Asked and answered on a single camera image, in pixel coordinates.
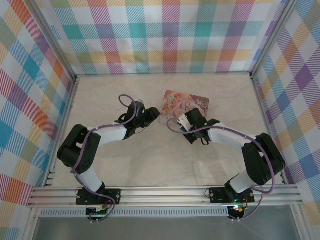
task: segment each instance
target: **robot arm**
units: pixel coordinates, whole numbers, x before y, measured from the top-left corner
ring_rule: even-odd
[[[179,118],[178,123],[182,126],[184,132],[208,127],[207,129],[194,133],[184,134],[185,138],[191,144],[197,139],[201,139],[203,144],[203,140],[207,142],[207,145],[209,142],[227,144],[242,152],[246,170],[225,184],[225,190],[231,200],[237,194],[243,193],[245,190],[255,185],[263,186],[272,179],[266,157],[252,140],[258,142],[267,154],[274,175],[278,174],[286,166],[285,161],[272,138],[266,133],[262,133],[259,136],[244,134],[237,130],[227,128],[218,120],[211,119],[207,121],[197,108],[182,115]]]
[[[132,118],[135,112],[136,115],[127,124],[119,125],[127,122]],[[160,115],[155,107],[146,109],[140,101],[132,102],[128,107],[127,113],[120,116],[112,125],[114,127],[98,128],[91,133],[87,139],[84,152],[78,167],[75,169],[78,179],[94,193],[105,188],[104,183],[98,178],[92,164],[94,162],[98,147],[114,141],[121,141],[130,138],[136,133],[138,128],[146,128]],[[78,161],[82,144],[88,132],[95,127],[85,127],[81,124],[75,125],[65,141],[58,150],[57,157],[64,165],[73,168]]]

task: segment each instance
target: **metal grate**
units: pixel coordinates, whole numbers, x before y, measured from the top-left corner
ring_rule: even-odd
[[[111,217],[225,217],[226,206],[208,207],[117,207]],[[86,217],[86,208],[43,208],[40,218]]]

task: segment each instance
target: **checkered backdrop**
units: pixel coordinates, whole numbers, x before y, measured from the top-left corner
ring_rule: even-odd
[[[22,0],[0,0],[0,239],[19,237],[71,80]]]
[[[255,82],[286,175],[320,235],[320,0],[300,0]]]
[[[286,0],[36,0],[77,74],[247,72]]]

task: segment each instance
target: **plaid wall panel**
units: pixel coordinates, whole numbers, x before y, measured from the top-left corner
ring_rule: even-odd
[[[43,181],[71,80],[22,0],[0,0],[0,239],[17,239]]]
[[[300,0],[255,78],[289,182],[320,234],[320,0]]]
[[[78,74],[248,71],[286,0],[37,0]]]

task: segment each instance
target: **wire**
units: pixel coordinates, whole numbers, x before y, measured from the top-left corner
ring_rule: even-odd
[[[108,200],[105,201],[105,204],[106,204],[106,208],[107,208],[107,209],[110,209],[110,208],[113,206],[112,203],[110,204],[110,206],[108,206]]]
[[[128,108],[129,106],[125,105],[125,104],[121,101],[121,97],[127,97],[127,98],[129,98],[129,99],[131,100],[131,102],[133,103],[133,105],[134,105],[134,112],[133,112],[132,117],[131,117],[128,121],[125,121],[125,122],[120,123],[120,124],[102,125],[102,126],[99,126],[99,127],[96,127],[96,128],[94,128],[94,129],[90,130],[90,131],[86,134],[86,136],[85,136],[85,138],[84,138],[84,141],[83,141],[83,144],[82,144],[82,148],[81,148],[81,151],[80,151],[79,158],[78,158],[78,160],[76,161],[75,165],[73,166],[73,168],[72,168],[72,170],[71,170],[71,172],[70,172],[71,174],[74,174],[75,179],[80,183],[81,186],[83,186],[83,189],[87,190],[87,191],[88,191],[89,193],[91,193],[91,194],[94,194],[94,195],[96,195],[96,196],[103,197],[103,198],[106,198],[106,199],[109,199],[109,200],[112,201],[112,204],[113,204],[113,205],[112,205],[111,211],[110,211],[106,216],[104,216],[103,218],[101,218],[100,220],[93,220],[93,219],[91,218],[92,214],[89,215],[89,220],[91,221],[91,223],[99,223],[99,222],[102,222],[103,220],[107,219],[107,218],[113,213],[113,211],[115,210],[116,201],[115,201],[112,197],[110,197],[110,196],[103,195],[103,194],[100,194],[100,193],[91,191],[89,188],[87,188],[87,187],[84,185],[84,183],[80,180],[79,175],[76,173],[76,169],[77,169],[77,167],[79,166],[79,164],[80,164],[80,162],[81,162],[81,159],[82,159],[82,157],[83,157],[83,155],[84,155],[84,151],[85,151],[85,148],[86,148],[86,144],[87,144],[88,138],[89,138],[89,136],[90,136],[91,133],[95,132],[95,131],[98,130],[98,129],[114,128],[114,127],[119,127],[119,126],[126,125],[127,123],[131,122],[131,121],[136,117],[137,104],[136,104],[135,100],[134,100],[131,96],[129,96],[129,95],[121,94],[121,95],[119,96],[119,98],[118,98],[118,99],[119,99],[119,102],[120,102],[123,106],[125,106],[125,107],[127,107],[127,108]]]
[[[79,193],[78,193],[78,191],[79,191],[80,189],[82,189],[82,188],[81,188],[81,187],[78,187],[78,188],[75,190],[75,195],[76,195],[77,197],[80,197],[80,195],[79,195]]]
[[[207,140],[205,140],[204,138],[201,138],[201,143],[203,146],[208,146],[209,142]]]
[[[234,133],[236,135],[239,135],[245,139],[248,139],[250,141],[252,141],[259,149],[260,151],[263,153],[264,157],[265,157],[265,160],[268,164],[268,167],[269,167],[269,170],[270,170],[270,173],[271,173],[271,179],[272,179],[272,184],[271,184],[271,188],[268,190],[268,191],[265,191],[263,188],[262,190],[260,189],[257,189],[257,188],[254,188],[254,187],[251,187],[252,190],[256,191],[256,192],[260,192],[261,193],[261,199],[258,203],[258,205],[255,207],[255,209],[247,216],[244,216],[242,218],[242,220],[245,220],[249,217],[251,217],[259,208],[259,206],[261,205],[261,202],[264,198],[264,194],[270,194],[274,188],[275,188],[275,172],[274,172],[274,169],[272,167],[272,164],[270,162],[270,159],[266,153],[266,151],[263,149],[263,147],[256,141],[254,140],[252,137],[250,136],[247,136],[245,134],[243,134],[242,132],[239,132],[239,131],[236,131],[236,130],[233,130],[231,128],[228,128],[228,127],[222,127],[222,126],[205,126],[205,127],[202,127],[202,128],[199,128],[197,130],[192,130],[192,131],[188,131],[188,132],[184,132],[184,131],[176,131],[176,130],[173,130],[170,126],[169,126],[169,123],[172,122],[172,121],[178,121],[179,119],[178,118],[171,118],[169,119],[167,122],[166,122],[166,126],[168,127],[168,129],[176,134],[194,134],[194,133],[197,133],[199,131],[202,131],[202,130],[207,130],[207,129],[221,129],[221,130],[224,130],[224,131],[228,131],[228,132],[231,132],[231,133]]]
[[[246,208],[248,208],[248,202],[249,202],[249,200],[248,200],[247,195],[245,195],[245,194],[243,194],[243,195],[244,195],[245,201],[246,201],[246,205],[245,205],[245,208],[244,208],[244,209],[246,209]]]
[[[142,131],[136,132],[135,134],[140,134],[140,133],[142,133],[145,129],[146,129],[146,128],[144,127],[144,128],[142,129]]]
[[[209,190],[209,188],[207,188],[206,190],[205,190],[205,192],[204,192],[204,195],[209,199],[210,198],[210,196],[209,195],[207,195],[207,191]]]
[[[107,195],[103,195],[103,194],[100,194],[100,193],[97,193],[97,192],[94,192],[94,191],[91,191],[89,188],[87,188],[86,186],[84,186],[83,182],[81,181],[81,179],[79,178],[79,175],[76,175],[75,176],[75,179],[78,181],[78,183],[81,184],[81,186],[83,187],[83,189],[87,190],[89,193],[91,194],[94,194],[94,195],[97,195],[99,197],[103,197],[103,198],[106,198],[107,200],[111,200],[112,201],[112,209],[111,211],[109,211],[103,218],[101,218],[100,220],[93,220],[91,218],[92,214],[89,215],[89,220],[91,221],[91,223],[99,223],[99,222],[102,222],[104,220],[106,220],[112,213],[113,211],[115,210],[115,207],[116,207],[116,201],[110,197],[110,196],[107,196]]]

